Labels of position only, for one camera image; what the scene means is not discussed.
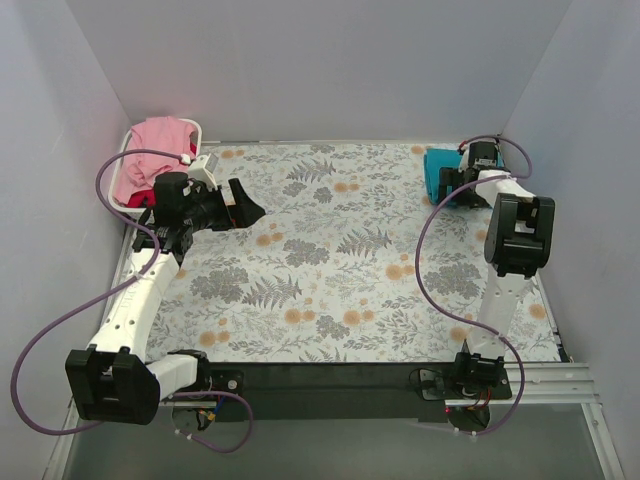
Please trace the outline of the teal t shirt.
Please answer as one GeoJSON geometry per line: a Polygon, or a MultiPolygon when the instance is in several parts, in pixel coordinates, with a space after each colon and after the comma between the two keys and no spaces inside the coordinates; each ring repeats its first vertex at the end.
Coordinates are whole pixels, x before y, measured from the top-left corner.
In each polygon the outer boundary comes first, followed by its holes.
{"type": "Polygon", "coordinates": [[[430,148],[424,154],[427,196],[433,205],[439,204],[463,184],[459,170],[462,155],[457,150],[430,148]]]}

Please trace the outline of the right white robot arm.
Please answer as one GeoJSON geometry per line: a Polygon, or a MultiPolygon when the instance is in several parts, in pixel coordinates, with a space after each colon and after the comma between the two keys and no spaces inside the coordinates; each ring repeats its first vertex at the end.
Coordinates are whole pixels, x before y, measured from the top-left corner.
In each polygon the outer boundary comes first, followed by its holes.
{"type": "Polygon", "coordinates": [[[436,181],[429,191],[437,202],[448,199],[456,206],[492,209],[484,240],[487,285],[466,348],[471,354],[497,359],[505,353],[500,337],[508,333],[518,302],[549,260],[555,202],[520,185],[502,161],[496,136],[466,140],[458,155],[458,165],[429,169],[436,181]]]}

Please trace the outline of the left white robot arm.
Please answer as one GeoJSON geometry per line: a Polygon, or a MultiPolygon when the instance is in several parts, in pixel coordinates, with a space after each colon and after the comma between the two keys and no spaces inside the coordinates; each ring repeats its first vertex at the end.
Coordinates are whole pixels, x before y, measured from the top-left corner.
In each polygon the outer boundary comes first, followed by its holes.
{"type": "Polygon", "coordinates": [[[165,398],[211,385],[203,352],[177,350],[147,362],[146,346],[165,293],[177,275],[195,233],[244,229],[265,216],[237,178],[229,181],[233,202],[217,186],[185,173],[165,173],[154,185],[155,204],[142,214],[129,258],[126,286],[104,325],[83,350],[73,350],[65,370],[80,417],[147,425],[165,398]]]}

